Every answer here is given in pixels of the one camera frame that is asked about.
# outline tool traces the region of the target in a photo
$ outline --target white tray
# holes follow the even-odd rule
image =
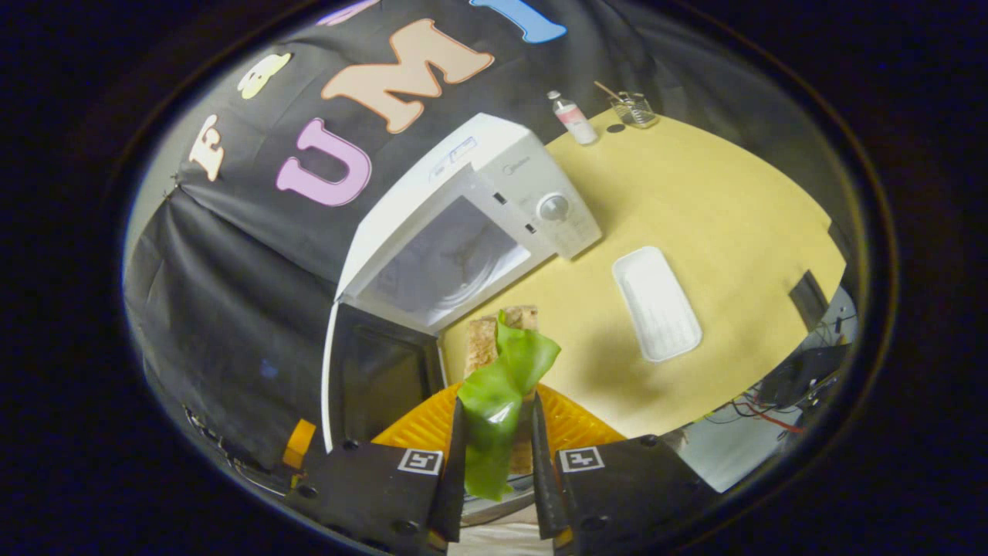
[[[658,363],[700,345],[700,323],[662,251],[642,247],[615,261],[612,271],[645,359]]]

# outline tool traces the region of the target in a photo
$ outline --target green lettuce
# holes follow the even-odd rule
[[[468,494],[500,502],[511,492],[508,471],[522,398],[548,372],[559,345],[535,330],[497,320],[498,358],[474,371],[456,394],[466,417],[465,487]]]

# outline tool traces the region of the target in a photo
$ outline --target bottle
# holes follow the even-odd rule
[[[594,131],[594,127],[590,125],[587,117],[583,115],[576,103],[561,98],[559,91],[549,91],[545,96],[552,101],[552,112],[555,113],[556,118],[562,122],[563,126],[566,126],[569,133],[573,134],[576,142],[590,144],[597,140],[597,132]]]

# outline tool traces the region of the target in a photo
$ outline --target microwave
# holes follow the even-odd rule
[[[419,159],[357,227],[322,360],[327,453],[368,441],[447,385],[439,334],[601,230],[538,137],[477,114]]]

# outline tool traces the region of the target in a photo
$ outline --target table surface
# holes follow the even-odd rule
[[[542,383],[626,436],[692,422],[761,380],[806,337],[788,296],[812,270],[828,301],[845,261],[830,217],[754,154],[662,117],[625,128],[607,111],[600,139],[570,134],[547,148],[597,218],[604,237],[575,260],[554,257],[442,334],[450,383],[462,380],[466,323],[512,305],[537,305],[539,330],[562,346]],[[703,339],[661,363],[641,356],[614,262],[654,245],[693,306]]]

